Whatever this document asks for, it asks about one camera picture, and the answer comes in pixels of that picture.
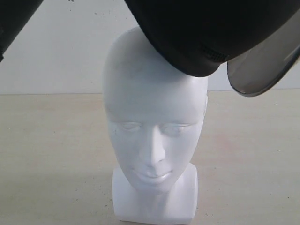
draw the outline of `mannequin eye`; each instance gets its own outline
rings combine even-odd
[[[164,124],[162,126],[162,132],[166,135],[179,135],[186,131],[190,127],[189,124]]]
[[[132,132],[138,131],[142,126],[140,123],[136,122],[120,123],[119,125],[122,129]]]

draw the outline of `black helmet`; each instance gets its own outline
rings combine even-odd
[[[148,40],[174,67],[209,76],[228,62],[234,90],[273,87],[300,55],[300,0],[125,0]]]

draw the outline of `table surface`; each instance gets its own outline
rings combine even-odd
[[[101,94],[0,96],[1,225],[130,225]],[[300,90],[209,92],[193,225],[298,225]]]

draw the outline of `mannequin lips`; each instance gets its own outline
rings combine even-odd
[[[172,171],[168,171],[168,172],[163,173],[160,176],[153,176],[153,175],[146,175],[146,174],[140,173],[134,169],[133,169],[133,171],[135,172],[135,174],[138,176],[138,178],[141,181],[143,181],[145,183],[150,183],[150,184],[162,183],[172,172]]]

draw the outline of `white mannequin head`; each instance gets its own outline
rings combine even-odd
[[[168,192],[197,146],[208,78],[175,69],[140,28],[114,42],[103,76],[109,136],[127,180],[138,191]]]

